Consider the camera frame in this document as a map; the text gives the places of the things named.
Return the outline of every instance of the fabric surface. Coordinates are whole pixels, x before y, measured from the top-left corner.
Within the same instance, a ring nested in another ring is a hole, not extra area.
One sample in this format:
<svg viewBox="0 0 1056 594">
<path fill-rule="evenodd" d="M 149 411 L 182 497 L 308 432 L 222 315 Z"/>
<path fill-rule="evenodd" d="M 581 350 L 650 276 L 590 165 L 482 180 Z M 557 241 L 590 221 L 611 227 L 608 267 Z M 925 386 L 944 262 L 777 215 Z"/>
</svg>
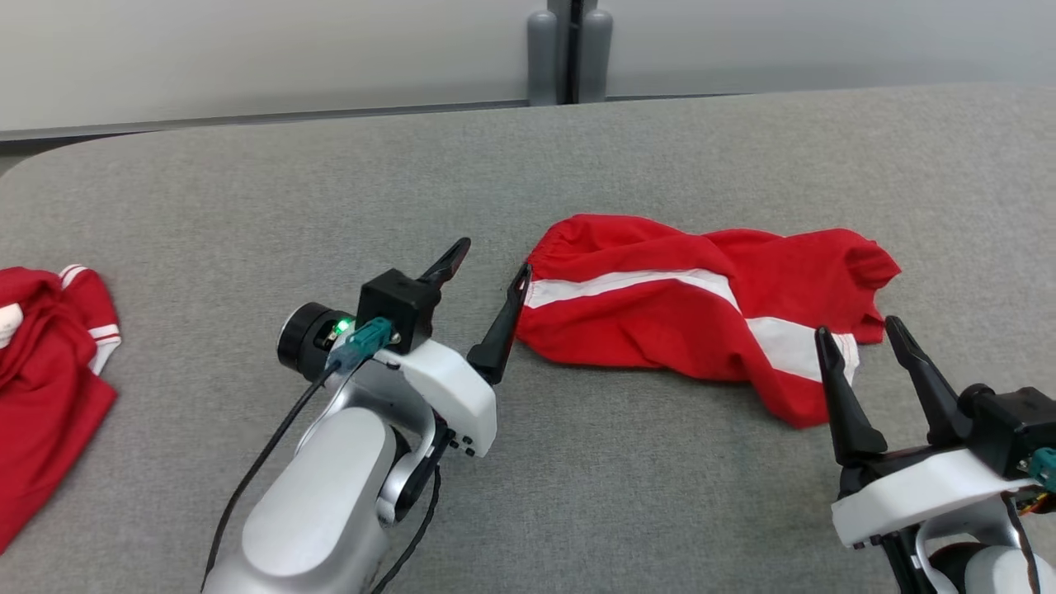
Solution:
<svg viewBox="0 0 1056 594">
<path fill-rule="evenodd" d="M 798 428 L 828 421 L 814 330 L 833 332 L 850 382 L 856 341 L 884 335 L 873 295 L 900 272 L 848 229 L 693 235 L 625 215 L 560 221 L 528 263 L 517 337 L 536 353 L 751 382 L 770 412 Z"/>
<path fill-rule="evenodd" d="M 99 271 L 120 398 L 0 556 L 4 594 L 192 592 L 227 498 L 304 389 L 276 361 L 308 300 L 473 248 L 435 317 L 465 353 L 524 257 L 577 212 L 686 233 L 846 227 L 903 272 L 878 294 L 961 389 L 1052 365 L 1051 90 L 950 87 L 523 108 L 211 128 L 44 153 L 0 179 L 0 267 Z M 892 448 L 924 443 L 909 377 L 863 347 L 854 387 Z M 828 428 L 747 385 L 565 367 L 514 346 L 487 458 L 445 458 L 436 516 L 394 593 L 892 592 L 831 525 Z M 225 539 L 290 459 L 316 401 Z M 394 553 L 425 509 L 392 532 Z M 1056 560 L 1052 519 L 1030 518 Z"/>
<path fill-rule="evenodd" d="M 92 439 L 116 394 L 98 376 L 120 345 L 95 271 L 0 270 L 0 555 Z"/>
</svg>

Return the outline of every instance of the white wall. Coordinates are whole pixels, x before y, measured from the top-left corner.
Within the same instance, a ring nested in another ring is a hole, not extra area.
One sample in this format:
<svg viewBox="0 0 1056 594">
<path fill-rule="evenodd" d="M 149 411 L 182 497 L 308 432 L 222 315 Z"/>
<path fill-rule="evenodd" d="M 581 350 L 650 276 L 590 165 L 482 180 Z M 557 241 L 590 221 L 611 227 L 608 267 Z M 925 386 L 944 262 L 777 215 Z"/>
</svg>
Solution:
<svg viewBox="0 0 1056 594">
<path fill-rule="evenodd" d="M 0 0 L 0 133 L 524 99 L 525 23 L 545 7 L 545 0 Z"/>
<path fill-rule="evenodd" d="M 599 0 L 608 95 L 1056 85 L 1056 0 Z"/>
</svg>

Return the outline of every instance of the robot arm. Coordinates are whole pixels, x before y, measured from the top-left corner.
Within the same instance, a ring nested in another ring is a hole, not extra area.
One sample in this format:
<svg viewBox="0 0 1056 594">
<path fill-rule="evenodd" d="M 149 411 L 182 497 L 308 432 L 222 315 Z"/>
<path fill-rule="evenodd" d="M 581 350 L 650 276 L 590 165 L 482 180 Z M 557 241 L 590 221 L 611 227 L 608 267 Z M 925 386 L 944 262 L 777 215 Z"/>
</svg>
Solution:
<svg viewBox="0 0 1056 594">
<path fill-rule="evenodd" d="M 886 327 L 927 416 L 926 446 L 888 452 L 844 377 L 831 334 L 822 328 L 815 337 L 843 466 L 832 504 L 841 541 L 882 546 L 904 593 L 1056 592 L 1056 574 L 1034 555 L 1019 521 L 1050 509 L 1054 484 L 1042 463 L 1056 446 L 1056 403 L 1034 388 L 998 395 L 982 385 L 958 397 L 899 318 Z M 927 554 L 928 541 L 956 535 L 977 542 Z"/>
<path fill-rule="evenodd" d="M 287 319 L 280 361 L 310 380 L 332 373 L 323 385 L 333 396 L 249 514 L 237 551 L 207 570 L 204 592 L 365 591 L 389 550 L 383 526 L 403 519 L 431 476 L 439 480 L 444 452 L 488 452 L 492 386 L 531 271 L 521 268 L 484 341 L 464 358 L 432 339 L 432 316 L 469 246 L 459 240 L 418 279 L 391 270 L 371 280 L 356 318 L 308 303 Z"/>
</svg>

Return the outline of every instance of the camera lens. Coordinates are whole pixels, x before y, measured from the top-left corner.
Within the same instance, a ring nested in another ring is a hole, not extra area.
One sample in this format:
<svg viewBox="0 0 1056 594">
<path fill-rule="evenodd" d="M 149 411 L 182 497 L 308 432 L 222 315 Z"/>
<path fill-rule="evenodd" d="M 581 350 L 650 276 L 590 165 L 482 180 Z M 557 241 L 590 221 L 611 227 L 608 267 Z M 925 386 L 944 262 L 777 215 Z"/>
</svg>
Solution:
<svg viewBox="0 0 1056 594">
<path fill-rule="evenodd" d="M 305 303 L 289 315 L 276 347 L 279 363 L 313 382 L 326 367 L 333 336 L 347 328 L 352 315 L 325 305 Z"/>
</svg>

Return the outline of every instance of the white stripe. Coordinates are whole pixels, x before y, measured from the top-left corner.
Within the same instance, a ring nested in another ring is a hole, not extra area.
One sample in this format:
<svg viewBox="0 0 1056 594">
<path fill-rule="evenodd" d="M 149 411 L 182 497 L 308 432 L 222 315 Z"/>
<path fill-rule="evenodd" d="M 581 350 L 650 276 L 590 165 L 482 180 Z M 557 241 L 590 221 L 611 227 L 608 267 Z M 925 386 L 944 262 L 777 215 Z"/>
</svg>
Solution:
<svg viewBox="0 0 1056 594">
<path fill-rule="evenodd" d="M 72 271 L 74 268 L 83 268 L 83 267 L 84 266 L 82 266 L 81 264 L 70 264 L 69 266 L 62 268 L 62 272 L 59 273 L 59 278 L 64 277 L 67 273 L 69 273 L 70 271 Z"/>
<path fill-rule="evenodd" d="M 730 290 L 730 279 L 703 268 L 690 271 L 636 271 L 633 273 L 609 273 L 586 282 L 568 280 L 534 280 L 528 285 L 526 308 L 542 308 L 555 301 L 566 301 L 578 297 L 591 297 L 609 291 L 618 291 L 644 282 L 677 280 L 725 299 L 738 312 L 737 299 Z"/>
<path fill-rule="evenodd" d="M 677 280 L 725 299 L 737 312 L 737 298 L 730 289 L 730 279 L 723 275 L 703 268 L 689 271 L 637 271 L 633 273 L 609 273 L 584 282 L 568 280 L 534 280 L 528 285 L 526 308 L 542 308 L 558 301 L 580 297 L 592 297 L 609 291 L 618 291 L 636 284 L 658 280 Z M 822 380 L 822 369 L 817 363 L 814 346 L 814 329 L 794 321 L 775 317 L 758 317 L 744 320 L 749 330 L 767 356 L 771 367 L 777 371 Z M 859 366 L 857 342 L 853 334 L 833 334 L 840 352 L 846 363 L 844 375 L 850 383 Z"/>
<path fill-rule="evenodd" d="M 73 279 L 77 278 L 77 275 L 87 271 L 84 266 L 68 266 L 62 274 L 62 289 L 70 286 Z"/>
<path fill-rule="evenodd" d="M 749 318 L 748 328 L 755 341 L 767 355 L 770 366 L 814 382 L 822 380 L 822 368 L 817 363 L 817 348 L 814 346 L 814 329 L 794 321 L 774 317 Z M 844 355 L 844 376 L 850 383 L 857 367 L 857 344 L 853 334 L 833 334 L 840 353 Z"/>
<path fill-rule="evenodd" d="M 92 328 L 88 331 L 92 335 L 92 338 L 98 338 L 100 336 L 109 336 L 111 334 L 117 334 L 117 324 L 110 323 L 107 326 L 100 326 L 99 328 Z"/>
<path fill-rule="evenodd" d="M 111 336 L 110 338 L 103 338 L 95 342 L 95 356 L 92 357 L 92 360 L 88 361 L 88 368 L 92 370 L 92 373 L 98 375 L 102 372 L 103 366 L 107 365 L 107 359 L 110 358 L 110 355 L 114 354 L 114 351 L 120 344 L 120 336 Z"/>
</svg>

